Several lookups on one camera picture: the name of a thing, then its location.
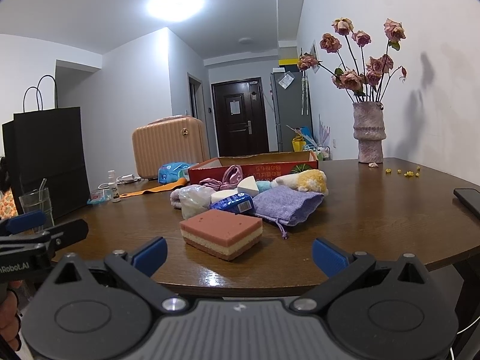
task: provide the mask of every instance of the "bag handle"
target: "bag handle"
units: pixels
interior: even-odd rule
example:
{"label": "bag handle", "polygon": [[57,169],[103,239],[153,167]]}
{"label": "bag handle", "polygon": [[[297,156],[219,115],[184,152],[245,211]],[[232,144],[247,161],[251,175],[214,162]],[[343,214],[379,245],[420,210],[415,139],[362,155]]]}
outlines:
{"label": "bag handle", "polygon": [[43,99],[42,99],[42,92],[38,89],[36,86],[31,86],[25,91],[25,94],[23,95],[23,113],[25,113],[25,98],[27,97],[27,93],[30,89],[36,89],[37,90],[37,110],[40,111],[40,104],[38,103],[38,95],[40,95],[40,101],[42,103],[42,111],[43,111]]}
{"label": "bag handle", "polygon": [[37,86],[31,86],[30,88],[28,88],[26,91],[25,91],[25,94],[23,95],[23,113],[25,113],[25,98],[27,97],[27,93],[30,89],[36,89],[37,92],[36,92],[36,95],[37,95],[37,110],[40,111],[40,105],[42,105],[41,107],[41,110],[43,111],[43,98],[42,98],[42,92],[40,92],[40,83],[42,82],[42,80],[45,78],[45,77],[50,77],[52,80],[53,80],[53,85],[54,85],[54,88],[55,88],[55,91],[54,91],[54,98],[53,98],[53,101],[54,101],[54,108],[58,108],[59,107],[59,102],[58,102],[58,90],[57,90],[57,81],[55,79],[55,77],[53,77],[51,74],[45,74],[45,76],[43,76],[39,81],[38,81],[38,84]]}
{"label": "bag handle", "polygon": [[176,120],[176,119],[185,119],[187,117],[191,117],[190,115],[174,115],[174,116],[167,116],[167,117],[164,117],[162,119],[157,119],[156,121],[154,122],[151,122],[151,123],[148,123],[147,126],[150,126],[151,124],[157,124],[157,123],[160,123],[160,122],[166,122],[168,120]]}

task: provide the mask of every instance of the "white sponge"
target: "white sponge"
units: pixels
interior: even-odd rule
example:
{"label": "white sponge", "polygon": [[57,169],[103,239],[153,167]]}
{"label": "white sponge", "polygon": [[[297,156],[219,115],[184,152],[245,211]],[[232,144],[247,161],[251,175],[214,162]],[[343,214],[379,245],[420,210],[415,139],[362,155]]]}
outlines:
{"label": "white sponge", "polygon": [[259,193],[257,183],[255,182],[255,177],[253,176],[244,178],[240,183],[238,183],[237,190],[238,192],[246,193],[251,197],[255,197]]}
{"label": "white sponge", "polygon": [[234,190],[222,190],[212,193],[212,203],[220,202],[220,200],[226,199],[230,196],[236,195],[237,189]]}

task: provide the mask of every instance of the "wooden table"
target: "wooden table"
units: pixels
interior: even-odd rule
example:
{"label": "wooden table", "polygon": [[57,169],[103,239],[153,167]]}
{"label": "wooden table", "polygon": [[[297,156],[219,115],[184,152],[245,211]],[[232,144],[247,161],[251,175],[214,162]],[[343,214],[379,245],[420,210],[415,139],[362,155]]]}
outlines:
{"label": "wooden table", "polygon": [[[404,177],[407,170],[416,173],[416,167],[395,158],[379,168],[356,160],[322,162],[330,195],[317,211],[306,223],[288,229],[287,240],[276,226],[265,223],[262,240],[232,262],[184,243],[179,231],[182,214],[171,207],[170,192],[76,211],[65,220],[83,218],[90,232],[63,252],[102,259],[114,249],[132,251],[163,236],[169,255],[153,279],[177,293],[210,297],[293,296],[322,283],[326,276],[311,259],[316,237],[348,252],[367,251],[379,260],[396,260],[411,252],[429,270],[453,264],[465,279],[456,310],[460,327],[465,327],[480,312],[480,222],[453,196],[453,189],[479,187],[426,167],[419,178]],[[386,168],[392,174],[386,174]],[[156,185],[124,186],[121,193]],[[466,341],[471,332],[461,339]]]}

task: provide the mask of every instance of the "lavender drawstring pouch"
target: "lavender drawstring pouch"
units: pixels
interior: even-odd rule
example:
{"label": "lavender drawstring pouch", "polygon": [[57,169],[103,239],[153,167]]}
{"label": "lavender drawstring pouch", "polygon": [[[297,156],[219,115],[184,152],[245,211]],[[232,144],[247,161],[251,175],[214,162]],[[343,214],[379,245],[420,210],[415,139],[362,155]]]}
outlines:
{"label": "lavender drawstring pouch", "polygon": [[295,226],[305,222],[323,200],[323,193],[298,192],[284,185],[259,193],[253,198],[255,216],[275,222],[282,238],[289,236],[284,226]]}

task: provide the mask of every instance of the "rose stem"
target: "rose stem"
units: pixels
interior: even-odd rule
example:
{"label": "rose stem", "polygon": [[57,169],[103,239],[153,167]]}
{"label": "rose stem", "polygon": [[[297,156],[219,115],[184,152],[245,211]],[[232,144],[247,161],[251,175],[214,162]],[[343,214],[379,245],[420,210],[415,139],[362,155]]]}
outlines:
{"label": "rose stem", "polygon": [[349,45],[349,50],[350,50],[350,54],[352,54],[353,62],[355,62],[355,67],[357,68],[357,74],[360,74],[359,66],[357,65],[357,60],[355,59],[355,56],[353,55],[353,51],[352,51],[352,48],[350,47],[350,42],[349,42],[349,38],[347,37],[347,35],[345,35],[345,39],[346,39],[346,44]]}
{"label": "rose stem", "polygon": [[383,76],[385,75],[385,73],[383,73],[383,71],[385,70],[385,65],[387,64],[387,56],[388,56],[388,44],[390,43],[390,41],[387,42],[387,51],[385,51],[385,62],[383,62],[383,67],[382,67],[382,79],[380,80],[380,85],[378,87],[378,91],[377,91],[377,97],[375,99],[375,101],[379,101],[380,99],[380,92],[382,91],[382,83],[383,83]]}
{"label": "rose stem", "polygon": [[380,103],[382,102],[382,99],[383,99],[383,97],[385,96],[385,92],[386,92],[386,90],[387,90],[388,83],[390,82],[390,79],[393,77],[393,74],[395,74],[395,73],[397,72],[397,70],[399,70],[399,69],[402,69],[402,66],[397,67],[397,68],[393,71],[393,73],[391,74],[391,76],[388,78],[387,84],[385,85],[385,88],[383,89],[382,97],[380,97]]}
{"label": "rose stem", "polygon": [[363,75],[365,78],[365,89],[367,90],[367,100],[368,100],[367,72],[365,70],[365,58],[363,58],[363,47],[361,47],[361,61],[363,62]]}
{"label": "rose stem", "polygon": [[342,59],[342,56],[340,55],[340,52],[337,51],[337,54],[338,54],[338,56],[340,57],[340,61],[342,61],[342,66],[343,66],[343,68],[344,68],[344,71],[347,71],[347,68],[345,67],[345,64],[343,63],[343,59]]}
{"label": "rose stem", "polygon": [[[321,68],[324,68],[326,71],[330,72],[333,76],[335,75],[335,73],[333,73],[333,71],[331,71],[330,69],[328,69],[327,67],[323,66],[322,64],[318,64],[318,66],[320,66]],[[350,95],[349,91],[346,90],[346,93],[349,95],[349,98],[351,98],[352,102],[354,103],[353,101],[353,98],[352,96]]]}
{"label": "rose stem", "polygon": [[346,91],[347,95],[349,96],[349,98],[351,98],[352,103],[354,103],[354,100],[353,100],[352,95],[351,95],[351,94],[349,93],[349,91],[347,91],[346,89],[345,89],[345,91]]}
{"label": "rose stem", "polygon": [[327,67],[323,66],[321,63],[319,63],[318,66],[320,66],[321,68],[324,68],[326,71],[330,72],[332,75],[335,75],[335,73],[333,73],[333,71],[331,71]]}

